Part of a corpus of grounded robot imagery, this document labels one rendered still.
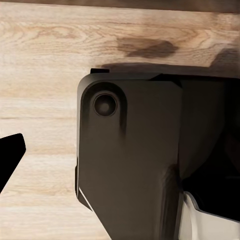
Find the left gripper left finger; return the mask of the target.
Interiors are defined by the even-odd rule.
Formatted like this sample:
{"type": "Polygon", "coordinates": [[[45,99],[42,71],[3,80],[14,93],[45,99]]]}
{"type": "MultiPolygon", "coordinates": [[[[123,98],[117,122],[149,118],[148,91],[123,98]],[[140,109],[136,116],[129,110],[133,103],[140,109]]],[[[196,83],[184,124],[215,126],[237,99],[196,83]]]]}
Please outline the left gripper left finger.
{"type": "Polygon", "coordinates": [[[21,133],[0,138],[0,193],[26,152],[21,133]]]}

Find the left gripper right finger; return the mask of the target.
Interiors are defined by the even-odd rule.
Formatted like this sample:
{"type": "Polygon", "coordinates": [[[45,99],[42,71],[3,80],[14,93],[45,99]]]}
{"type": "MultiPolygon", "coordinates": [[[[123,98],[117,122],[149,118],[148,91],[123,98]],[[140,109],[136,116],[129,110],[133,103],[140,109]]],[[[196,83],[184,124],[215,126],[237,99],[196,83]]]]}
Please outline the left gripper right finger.
{"type": "Polygon", "coordinates": [[[228,133],[224,151],[240,173],[240,135],[228,133]]]}

